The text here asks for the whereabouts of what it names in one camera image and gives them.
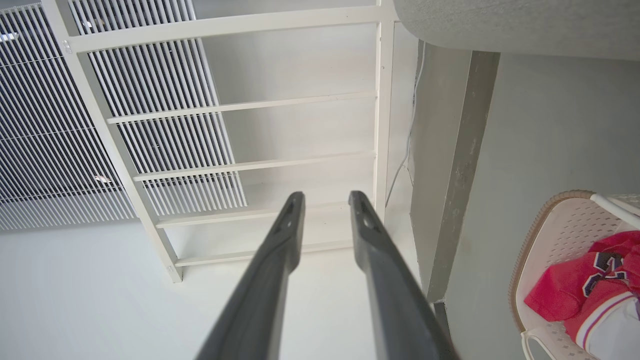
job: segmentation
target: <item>white cable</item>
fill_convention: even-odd
[[[394,185],[396,184],[396,179],[398,178],[398,174],[400,174],[400,169],[402,169],[402,165],[409,157],[409,148],[411,144],[411,132],[413,131],[413,122],[415,122],[415,107],[418,103],[418,83],[420,83],[420,78],[422,77],[422,70],[424,69],[424,58],[427,49],[427,43],[422,42],[422,63],[420,64],[420,72],[418,72],[418,78],[415,80],[415,86],[413,87],[413,113],[411,115],[411,127],[409,127],[409,135],[406,137],[406,153],[404,154],[404,158],[400,161],[400,165],[398,166],[398,170],[396,170],[396,175],[394,176],[394,180],[391,182],[391,187],[389,188],[389,194],[387,195],[387,201],[385,201],[385,208],[389,204],[389,199],[391,199],[391,192],[394,191]]]

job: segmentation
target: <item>laundry basket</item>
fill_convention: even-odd
[[[509,292],[528,360],[533,360],[529,339],[536,340],[552,359],[595,359],[569,338],[562,322],[546,321],[524,298],[550,265],[581,257],[602,238],[638,229],[640,194],[606,197],[574,190],[554,196],[542,207],[520,252]]]

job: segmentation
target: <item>air vent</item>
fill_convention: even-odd
[[[40,5],[0,34],[0,230],[134,218]]]
[[[195,20],[191,1],[69,1],[80,34]],[[199,38],[90,53],[114,117],[219,105]],[[235,163],[221,113],[118,125],[139,174]],[[237,172],[145,181],[158,215],[246,206]]]

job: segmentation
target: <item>basket handle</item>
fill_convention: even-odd
[[[536,330],[537,329],[523,331],[520,334],[522,337],[522,350],[524,351],[524,357],[527,358],[527,360],[535,360],[533,358],[533,354],[531,353],[531,348],[529,348],[529,339],[533,339],[536,340],[543,349],[545,349],[545,352],[551,359],[556,360],[556,358],[549,352],[549,349],[547,349],[545,344],[540,341],[540,338],[535,335]]]
[[[614,201],[620,201],[620,200],[612,201],[608,197],[600,195],[599,193],[593,194],[591,196],[591,200],[596,204],[598,204],[601,208],[607,210],[608,212],[620,218],[620,220],[628,223],[629,225],[635,227],[636,229],[640,229],[640,217],[614,202]]]

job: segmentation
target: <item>clothes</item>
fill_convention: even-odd
[[[602,313],[584,340],[584,350],[600,360],[637,360],[640,357],[638,305],[637,297],[629,297]]]
[[[639,292],[640,231],[627,231],[594,243],[581,258],[550,266],[524,301],[547,321],[564,320],[571,339],[601,360],[637,359],[640,336],[627,343],[632,337],[626,331],[640,334]]]

